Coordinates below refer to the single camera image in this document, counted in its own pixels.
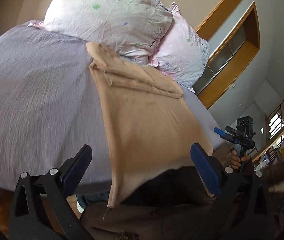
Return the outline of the person's right hand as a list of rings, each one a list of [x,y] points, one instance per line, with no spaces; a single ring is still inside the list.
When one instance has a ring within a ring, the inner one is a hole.
[[[244,157],[240,158],[237,156],[237,152],[233,148],[230,152],[231,156],[231,161],[230,161],[230,166],[234,170],[238,170],[241,167],[241,163],[245,163],[246,161],[250,160],[250,155],[245,155]]]

